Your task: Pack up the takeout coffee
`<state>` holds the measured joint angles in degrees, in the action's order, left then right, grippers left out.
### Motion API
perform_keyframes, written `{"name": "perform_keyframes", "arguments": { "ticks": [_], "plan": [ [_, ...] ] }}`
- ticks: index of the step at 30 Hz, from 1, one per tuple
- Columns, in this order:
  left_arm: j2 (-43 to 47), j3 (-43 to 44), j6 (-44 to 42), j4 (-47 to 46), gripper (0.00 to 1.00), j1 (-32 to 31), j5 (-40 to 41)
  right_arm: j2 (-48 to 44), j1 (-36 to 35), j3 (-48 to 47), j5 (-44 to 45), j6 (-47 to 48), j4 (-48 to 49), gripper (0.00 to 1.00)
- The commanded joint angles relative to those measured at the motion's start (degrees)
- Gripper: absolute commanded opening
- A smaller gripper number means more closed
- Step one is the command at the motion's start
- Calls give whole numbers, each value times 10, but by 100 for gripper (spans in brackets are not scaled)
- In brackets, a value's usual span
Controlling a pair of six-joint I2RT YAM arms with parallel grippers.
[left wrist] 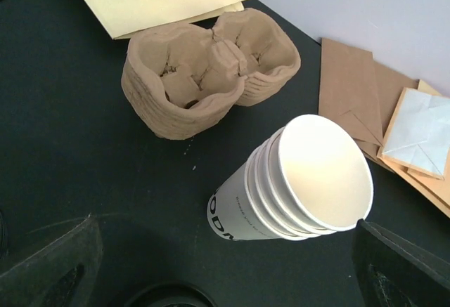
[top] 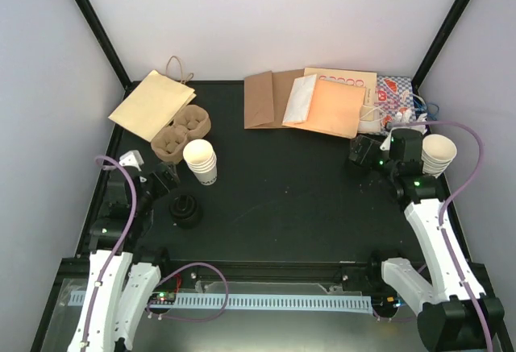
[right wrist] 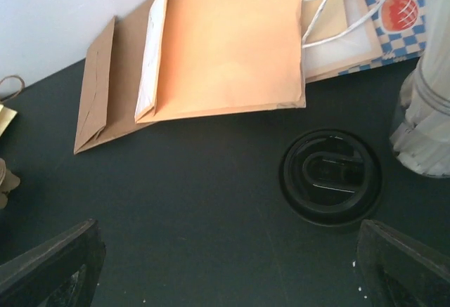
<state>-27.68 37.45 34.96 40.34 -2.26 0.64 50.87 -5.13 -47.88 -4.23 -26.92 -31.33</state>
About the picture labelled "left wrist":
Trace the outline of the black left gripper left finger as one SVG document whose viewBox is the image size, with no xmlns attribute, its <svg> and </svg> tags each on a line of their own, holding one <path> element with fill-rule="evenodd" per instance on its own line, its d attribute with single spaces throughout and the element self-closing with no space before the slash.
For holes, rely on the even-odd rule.
<svg viewBox="0 0 450 307">
<path fill-rule="evenodd" d="M 28 240 L 1 260 L 2 306 L 87 306 L 103 257 L 96 219 Z"/>
</svg>

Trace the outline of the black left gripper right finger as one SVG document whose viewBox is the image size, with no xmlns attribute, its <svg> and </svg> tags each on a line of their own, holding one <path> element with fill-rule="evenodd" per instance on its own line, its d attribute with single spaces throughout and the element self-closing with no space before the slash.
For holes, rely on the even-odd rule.
<svg viewBox="0 0 450 307">
<path fill-rule="evenodd" d="M 358 221 L 352 262 L 366 306 L 449 305 L 449 263 L 376 223 Z"/>
</svg>

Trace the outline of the orange paper bag white handles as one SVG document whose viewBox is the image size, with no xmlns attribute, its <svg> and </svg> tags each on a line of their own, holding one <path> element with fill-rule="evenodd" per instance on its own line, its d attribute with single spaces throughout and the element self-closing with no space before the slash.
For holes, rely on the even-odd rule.
<svg viewBox="0 0 450 307">
<path fill-rule="evenodd" d="M 377 157 L 449 215 L 449 98 L 423 80 L 404 88 Z"/>
</svg>

